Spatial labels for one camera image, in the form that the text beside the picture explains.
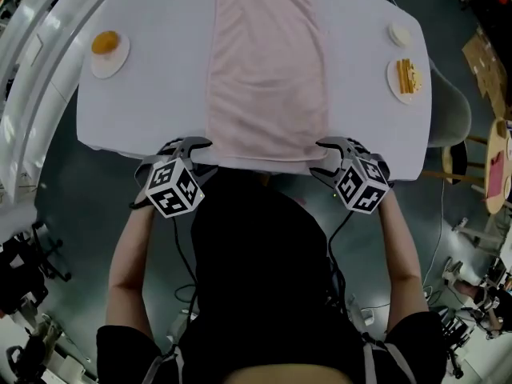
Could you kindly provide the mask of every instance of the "pink towel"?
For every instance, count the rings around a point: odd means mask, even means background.
[[[224,157],[320,159],[322,44],[311,0],[216,0],[206,136]]]

